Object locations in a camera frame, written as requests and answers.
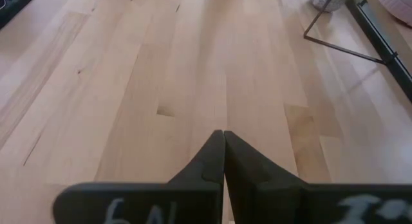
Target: wood grain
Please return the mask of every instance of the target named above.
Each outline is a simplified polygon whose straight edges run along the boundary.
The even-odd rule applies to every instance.
[[[4,91],[10,95],[10,99],[7,98],[7,95],[2,98],[3,101],[7,100],[7,104],[0,110],[2,123],[0,126],[0,146],[5,144],[11,132],[32,105],[86,20],[87,16],[76,13],[68,13],[63,17],[59,32],[33,65],[27,78],[15,91],[12,89]]]
[[[0,223],[52,223],[74,183],[167,182],[214,129],[308,182],[411,183],[412,103],[384,66],[304,40],[316,13],[34,0],[0,31]],[[377,56],[345,7],[310,35]]]

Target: wooden floor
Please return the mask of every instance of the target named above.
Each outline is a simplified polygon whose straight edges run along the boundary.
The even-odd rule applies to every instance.
[[[307,1],[33,0],[0,31],[0,223],[52,223],[74,183],[166,182],[214,129],[308,182],[411,183],[410,101],[304,40]],[[346,8],[310,35],[377,56]]]

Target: handwritten number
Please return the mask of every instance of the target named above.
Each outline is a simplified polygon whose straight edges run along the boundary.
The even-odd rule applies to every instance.
[[[103,224],[130,224],[130,222],[124,219],[113,219],[116,208],[120,203],[124,203],[123,198],[114,199],[110,203],[106,211],[106,219]],[[170,207],[169,220],[167,224],[174,224],[174,219],[176,218],[176,211],[177,203],[172,202]],[[159,206],[153,205],[152,209],[150,210],[149,217],[147,218],[146,224],[164,224],[162,210]]]
[[[103,224],[130,224],[130,222],[124,220],[124,219],[113,219],[113,216],[115,215],[115,211],[117,208],[117,205],[119,203],[124,203],[123,198],[117,198],[114,199],[109,207],[108,210],[106,211],[106,220],[104,221]]]
[[[407,213],[408,204],[403,200],[389,200],[376,212],[388,220],[398,219]]]
[[[378,202],[380,202],[380,198],[369,194],[343,199],[339,202],[339,205],[349,206],[349,210],[346,212],[343,220],[340,220],[335,224],[364,224],[362,220],[363,215],[371,204],[376,204]]]

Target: black plastic piece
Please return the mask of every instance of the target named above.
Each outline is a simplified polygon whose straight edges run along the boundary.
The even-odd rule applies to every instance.
[[[213,132],[168,183],[75,185],[57,197],[53,215],[56,224],[221,223],[223,173],[236,224],[412,221],[410,185],[309,184],[230,131]]]
[[[294,223],[306,183],[225,132],[225,174],[236,224]]]
[[[169,183],[85,183],[55,200],[57,224],[221,223],[225,139],[213,132]]]

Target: black metal stand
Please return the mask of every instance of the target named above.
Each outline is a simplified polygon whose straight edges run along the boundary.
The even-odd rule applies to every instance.
[[[353,18],[355,18],[360,28],[362,28],[381,59],[392,59],[394,54],[397,55],[397,53],[392,49],[390,44],[382,36],[381,31],[373,24],[373,21],[362,8],[367,3],[366,0],[359,4],[356,4],[354,0],[347,0],[346,7]],[[393,75],[393,78],[398,82],[405,95],[412,102],[412,76],[403,65],[402,61],[396,56],[393,61],[387,62],[386,67]]]
[[[381,60],[381,59],[377,59],[377,58],[374,58],[374,57],[370,57],[370,56],[367,56],[367,55],[365,55],[365,54],[358,53],[358,52],[356,52],[356,51],[349,50],[349,49],[346,49],[346,48],[337,46],[337,45],[335,45],[335,44],[331,44],[331,43],[328,43],[328,42],[325,42],[325,41],[322,41],[322,40],[319,40],[319,39],[316,39],[316,38],[313,38],[313,37],[308,36],[309,31],[310,31],[310,30],[312,29],[312,27],[315,25],[316,21],[320,18],[320,16],[322,15],[322,13],[326,10],[326,7],[330,4],[331,1],[332,1],[332,0],[327,0],[327,1],[326,1],[326,3],[323,5],[322,9],[321,9],[321,10],[319,11],[319,13],[316,15],[315,19],[310,23],[310,25],[309,25],[309,27],[306,29],[306,31],[304,31],[303,38],[305,38],[306,40],[315,42],[315,43],[317,43],[317,44],[322,44],[322,45],[327,46],[327,47],[329,47],[329,48],[333,48],[333,49],[335,49],[335,50],[339,50],[339,51],[342,51],[342,52],[344,52],[344,53],[349,53],[349,54],[352,54],[352,55],[354,55],[354,56],[357,56],[357,57],[360,57],[360,58],[363,58],[363,59],[366,59],[366,60],[369,60],[369,61],[373,61],[373,62],[376,62],[376,63],[379,63],[379,64],[383,64],[383,65],[386,65],[387,63],[389,63],[390,61],[392,61],[392,60],[398,55],[398,53],[395,52],[395,53],[391,56],[390,59],[384,61],[384,60]]]

